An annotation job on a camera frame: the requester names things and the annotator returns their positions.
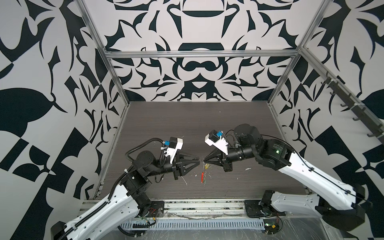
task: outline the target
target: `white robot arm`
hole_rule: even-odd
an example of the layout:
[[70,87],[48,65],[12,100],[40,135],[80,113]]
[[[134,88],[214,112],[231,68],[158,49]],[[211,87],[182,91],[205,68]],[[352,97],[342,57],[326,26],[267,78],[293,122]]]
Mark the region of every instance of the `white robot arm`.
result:
[[232,171],[232,163],[249,158],[278,170],[312,189],[316,194],[292,195],[267,190],[257,206],[247,210],[250,217],[265,217],[276,212],[294,212],[322,217],[328,224],[350,231],[365,220],[365,210],[358,205],[365,198],[360,185],[343,183],[303,159],[294,149],[277,139],[264,140],[256,127],[241,124],[234,129],[236,147],[223,149],[223,139],[218,131],[205,137],[208,145],[217,147],[205,159],[205,163],[222,166]]
[[[150,151],[140,152],[136,160],[129,156],[152,141],[163,144],[159,159],[156,159]],[[53,240],[98,240],[114,228],[119,228],[119,225],[126,220],[136,216],[145,219],[151,206],[151,201],[145,194],[146,189],[152,184],[147,177],[173,172],[177,180],[179,176],[186,175],[200,164],[199,157],[180,153],[178,150],[181,147],[180,138],[171,137],[169,142],[154,138],[128,151],[126,157],[132,161],[132,166],[124,170],[110,193],[81,216],[67,223],[58,222],[52,226]],[[137,228],[149,228],[154,223],[147,221],[147,225],[137,225]],[[132,237],[145,233],[145,230],[135,232],[126,232],[121,228],[119,230]]]

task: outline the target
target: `dark wood tabletop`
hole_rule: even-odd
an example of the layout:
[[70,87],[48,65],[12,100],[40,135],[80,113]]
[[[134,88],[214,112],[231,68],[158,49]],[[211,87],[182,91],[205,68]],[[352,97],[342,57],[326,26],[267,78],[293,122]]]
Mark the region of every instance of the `dark wood tabletop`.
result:
[[[132,102],[127,113],[100,197],[107,195],[115,180],[131,164],[124,157],[126,151],[152,137],[168,141],[170,137],[183,139],[182,150],[202,160],[213,149],[204,137],[213,129],[224,132],[248,123],[261,134],[281,135],[266,102]],[[153,142],[131,154],[135,159],[143,150],[160,155],[161,144]],[[303,185],[293,178],[259,165],[254,159],[233,163],[232,172],[218,166],[205,170],[205,184],[201,183],[203,163],[184,179],[174,180],[166,174],[160,183],[149,177],[152,185],[147,195],[152,199],[188,198],[251,198],[262,197],[265,190],[286,194],[305,194]]]

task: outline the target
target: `black and white patterned wall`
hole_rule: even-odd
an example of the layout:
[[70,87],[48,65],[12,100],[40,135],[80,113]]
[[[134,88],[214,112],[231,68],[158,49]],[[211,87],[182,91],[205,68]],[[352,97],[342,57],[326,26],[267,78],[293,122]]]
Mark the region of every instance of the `black and white patterned wall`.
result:
[[[295,49],[320,0],[86,0],[108,51]],[[288,57],[115,59],[132,101],[267,100]]]
[[[384,3],[335,0],[308,44],[368,108],[384,119]],[[289,142],[314,165],[343,182],[366,188],[373,203],[366,222],[349,232],[383,238],[384,146],[301,58],[273,103]],[[362,201],[364,208],[369,203]]]
[[288,62],[289,57],[112,61],[131,101],[268,100]]
[[0,3],[2,239],[50,239],[93,192],[124,103],[72,0]]

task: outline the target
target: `ventilated metal panel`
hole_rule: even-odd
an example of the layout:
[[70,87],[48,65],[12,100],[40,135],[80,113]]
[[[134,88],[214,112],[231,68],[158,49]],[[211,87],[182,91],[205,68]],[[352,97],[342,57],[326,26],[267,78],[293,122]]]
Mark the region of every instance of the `ventilated metal panel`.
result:
[[[123,223],[121,228],[129,230],[147,230],[148,228],[132,228],[132,224],[145,225],[146,223],[138,220],[130,220]],[[214,229],[255,229],[265,230],[262,219],[176,219],[176,220],[157,220],[156,224],[150,226],[152,230],[214,230]]]

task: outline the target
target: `black cable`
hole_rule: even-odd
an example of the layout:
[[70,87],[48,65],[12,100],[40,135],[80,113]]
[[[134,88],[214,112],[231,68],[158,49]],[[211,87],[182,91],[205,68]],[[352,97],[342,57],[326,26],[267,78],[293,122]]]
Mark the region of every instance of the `black cable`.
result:
[[235,140],[235,137],[234,137],[232,134],[229,134],[229,136],[231,136],[231,137],[232,137],[232,139],[233,139],[233,145],[235,146],[235,144],[236,144],[236,140]]
[[140,224],[132,224],[132,228],[145,228],[145,227],[150,227],[152,225],[156,224],[156,220],[154,220],[153,223],[147,224],[147,225],[140,225]]
[[149,139],[148,141],[138,145],[137,147],[134,147],[132,148],[131,150],[129,150],[128,152],[125,153],[125,157],[130,160],[131,162],[134,161],[133,158],[131,158],[129,155],[137,150],[139,150],[140,148],[143,148],[145,146],[147,146],[149,143],[153,142],[153,141],[157,141],[157,142],[161,142],[161,144],[163,144],[163,140],[161,140],[160,138],[157,138],[157,137],[154,137],[154,138],[151,138]]
[[278,230],[278,232],[279,232],[279,231],[281,231],[283,229],[283,221],[281,220],[279,215],[277,215],[277,217],[280,219],[280,222],[281,222],[281,227],[279,227],[279,230]]
[[112,188],[111,188],[111,191],[109,192],[109,196],[108,196],[108,201],[105,201],[103,202],[98,208],[96,208],[93,212],[91,212],[90,214],[86,215],[83,219],[81,219],[80,221],[78,221],[76,224],[75,224],[75,228],[71,227],[70,229],[68,229],[68,231],[66,231],[63,235],[61,235],[58,240],[63,240],[68,234],[70,234],[71,232],[73,232],[78,226],[80,226],[81,224],[83,224],[86,220],[90,219],[93,215],[95,215],[96,213],[98,213],[103,207],[105,207],[108,202],[111,200],[112,196],[113,196],[113,193],[115,192],[115,189],[116,189],[116,186],[119,184],[119,182],[125,177],[127,173],[124,172],[116,181],[115,183],[113,184]]
[[328,178],[324,177],[324,176],[321,175],[320,173],[316,172],[316,171],[314,170],[313,167],[310,167],[310,166],[307,165],[307,163],[305,163],[305,161],[303,160],[303,158],[300,156],[299,152],[296,151],[296,149],[294,149],[294,147],[292,147],[292,145],[290,145],[290,144],[287,143],[286,141],[284,141],[284,140],[282,140],[282,139],[280,139],[280,138],[278,138],[278,137],[274,137],[274,136],[270,136],[270,135],[265,135],[265,134],[260,134],[260,135],[261,135],[261,136],[267,136],[267,137],[273,137],[273,138],[276,138],[276,139],[278,139],[278,140],[280,140],[280,141],[282,141],[282,142],[285,142],[285,143],[286,143],[288,146],[290,146],[295,152],[297,152],[297,156],[299,156],[299,158],[301,159],[301,161],[303,162],[303,164],[309,169],[310,172],[314,172],[314,173],[318,174],[319,176],[323,177],[323,178],[326,179],[328,182],[332,183],[333,185],[335,185],[335,186],[337,186],[338,188],[340,188],[341,190],[343,190],[346,194],[349,194],[349,195],[351,195],[351,196],[353,196],[353,197],[355,197],[355,198],[358,198],[358,199],[360,199],[360,200],[364,200],[364,201],[366,201],[367,203],[370,204],[370,207],[373,206],[373,203],[372,203],[371,201],[369,201],[368,199],[364,199],[364,198],[358,197],[358,196],[356,196],[356,195],[353,195],[353,194],[351,193],[351,191],[349,191],[349,190],[345,190],[344,188],[340,187],[339,185],[337,185],[337,184],[334,183],[333,181],[329,180]]
[[135,236],[141,237],[142,235],[145,234],[145,231],[142,233],[142,235],[141,234],[138,235],[138,234],[129,233],[129,232],[125,231],[124,229],[122,229],[120,226],[118,226],[118,229],[121,231],[122,234],[130,236],[130,237],[135,237]]
[[156,176],[155,176],[155,182],[156,182],[156,183],[161,182],[161,180],[163,179],[163,177],[164,177],[164,174],[160,177],[160,180],[159,180],[159,181],[156,181]]
[[233,129],[231,129],[231,130],[228,130],[228,132],[225,134],[225,135],[227,135],[230,131],[234,131]]
[[230,147],[232,147],[232,144],[228,141],[227,136],[226,136],[225,134],[224,134],[224,138],[225,138],[225,140],[227,141],[228,145],[229,145]]
[[120,177],[115,181],[115,183],[112,185],[112,188],[111,188],[111,191],[109,192],[109,196],[108,196],[108,200],[110,201],[112,196],[113,196],[113,193],[115,192],[115,188],[117,187],[117,185],[119,184],[119,182],[125,177],[125,175],[127,175],[126,172],[124,172],[122,175],[120,175]]
[[160,153],[160,158],[159,158],[159,164],[160,164],[160,166],[164,166],[164,163],[166,162],[166,158],[165,158],[165,156],[164,156],[164,149],[165,149],[165,147],[166,147],[166,145],[163,143],[162,145],[161,145],[161,153]]

